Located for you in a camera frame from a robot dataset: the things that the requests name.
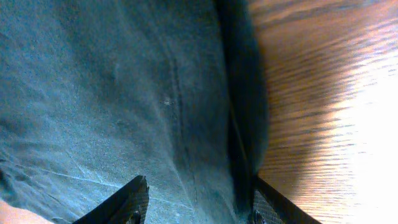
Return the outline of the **dark green t-shirt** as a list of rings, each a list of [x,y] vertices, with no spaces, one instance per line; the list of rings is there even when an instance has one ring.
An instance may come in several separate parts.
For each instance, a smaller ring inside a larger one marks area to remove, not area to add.
[[[246,1],[1,2],[1,222],[246,223],[267,141]]]

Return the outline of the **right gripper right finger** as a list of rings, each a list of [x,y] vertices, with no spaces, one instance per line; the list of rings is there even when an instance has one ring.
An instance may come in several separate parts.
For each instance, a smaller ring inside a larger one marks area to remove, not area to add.
[[[252,224],[321,224],[260,177],[253,184]]]

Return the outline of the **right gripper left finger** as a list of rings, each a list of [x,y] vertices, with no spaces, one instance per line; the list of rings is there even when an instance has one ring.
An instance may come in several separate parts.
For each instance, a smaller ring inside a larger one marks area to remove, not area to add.
[[[144,224],[148,204],[146,177],[138,175],[73,224]]]

